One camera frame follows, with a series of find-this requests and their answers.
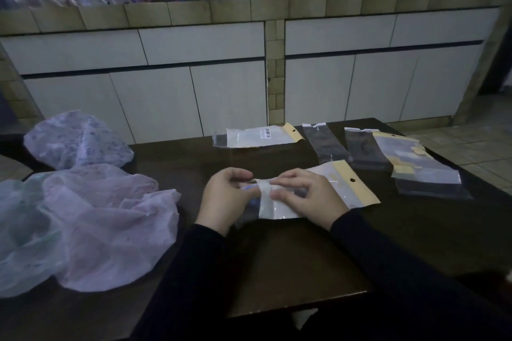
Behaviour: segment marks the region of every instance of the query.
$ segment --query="dark wooden table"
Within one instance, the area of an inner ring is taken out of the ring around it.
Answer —
[[[345,144],[344,127],[379,128],[376,119],[329,124]],[[216,149],[211,138],[138,144],[138,173],[182,198],[178,241],[156,268],[136,282],[104,293],[77,293],[50,279],[26,294],[0,299],[2,340],[110,340],[127,337],[172,260],[183,231],[194,221],[208,178],[227,166],[271,178],[292,168],[318,165],[307,140],[259,149]],[[433,154],[442,163],[456,165]],[[464,170],[473,201],[401,196],[390,172],[356,170],[381,200],[365,218],[402,247],[450,276],[512,267],[512,197]],[[229,316],[315,306],[371,288],[327,232],[304,219],[259,220],[228,236],[225,286]]]

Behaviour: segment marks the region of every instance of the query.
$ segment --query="person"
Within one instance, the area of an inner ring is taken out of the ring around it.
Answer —
[[[210,283],[213,270],[229,228],[246,204],[260,196],[257,186],[240,189],[233,180],[252,177],[250,171],[227,168],[208,181],[197,220],[130,340],[188,339],[205,327],[213,331],[213,321],[208,321],[216,313],[210,294],[214,290]],[[305,198],[285,189],[273,190],[270,196],[328,230],[375,289],[375,293],[361,294],[341,310],[322,315],[320,309],[306,322],[302,336],[512,339],[512,320],[507,314],[371,228],[358,209],[347,208],[327,178],[294,169],[271,183],[308,190]],[[239,336],[247,338],[253,330],[248,328]]]

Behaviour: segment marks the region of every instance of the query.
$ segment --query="dark sleeve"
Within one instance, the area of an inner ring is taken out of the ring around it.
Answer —
[[[357,209],[338,218],[331,235],[373,286],[426,332],[512,338],[511,318],[373,229]]]
[[[202,302],[225,239],[202,225],[193,225],[165,272],[155,294],[130,336],[135,340],[180,340],[192,323],[201,321]]]

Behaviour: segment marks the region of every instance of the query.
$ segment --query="person's right hand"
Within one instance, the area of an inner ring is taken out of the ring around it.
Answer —
[[[338,217],[349,211],[345,202],[323,175],[303,169],[293,169],[284,172],[270,183],[292,188],[306,188],[308,194],[305,198],[296,196],[285,189],[273,190],[270,192],[270,197],[273,200],[284,202],[298,215],[306,217],[327,230],[331,229],[332,223]]]

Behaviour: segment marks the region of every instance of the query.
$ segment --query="white cabinet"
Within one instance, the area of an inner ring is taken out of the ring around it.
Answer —
[[[203,136],[189,67],[111,73],[136,143]]]
[[[205,136],[267,124],[265,61],[190,68]]]
[[[400,120],[453,115],[482,45],[420,50]]]
[[[356,55],[346,120],[374,117],[384,123],[399,121],[418,53]]]
[[[265,55],[262,22],[141,29],[150,65]]]
[[[108,74],[27,79],[25,84],[44,117],[79,109],[103,120],[126,143],[134,143]]]
[[[20,74],[147,65],[137,30],[2,38]]]
[[[389,47],[396,15],[286,22],[285,53],[308,54]]]
[[[345,119],[355,55],[286,60],[285,121]]]
[[[391,46],[485,40],[498,14],[498,8],[400,14]]]

